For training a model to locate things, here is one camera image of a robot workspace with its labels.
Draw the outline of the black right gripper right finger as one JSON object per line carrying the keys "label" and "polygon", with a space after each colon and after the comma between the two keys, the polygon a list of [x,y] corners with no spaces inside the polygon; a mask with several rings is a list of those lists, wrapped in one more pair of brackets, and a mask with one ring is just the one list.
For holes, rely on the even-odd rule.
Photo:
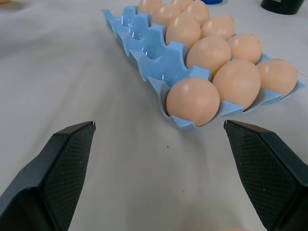
{"label": "black right gripper right finger", "polygon": [[226,120],[242,185],[268,231],[308,229],[308,166],[270,130]]}

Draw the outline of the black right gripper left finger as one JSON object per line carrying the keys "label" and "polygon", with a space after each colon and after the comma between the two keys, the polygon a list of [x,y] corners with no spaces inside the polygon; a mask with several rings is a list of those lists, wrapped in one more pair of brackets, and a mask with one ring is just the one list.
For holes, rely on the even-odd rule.
{"label": "black right gripper left finger", "polygon": [[83,189],[95,122],[54,133],[0,197],[2,231],[66,231]]}

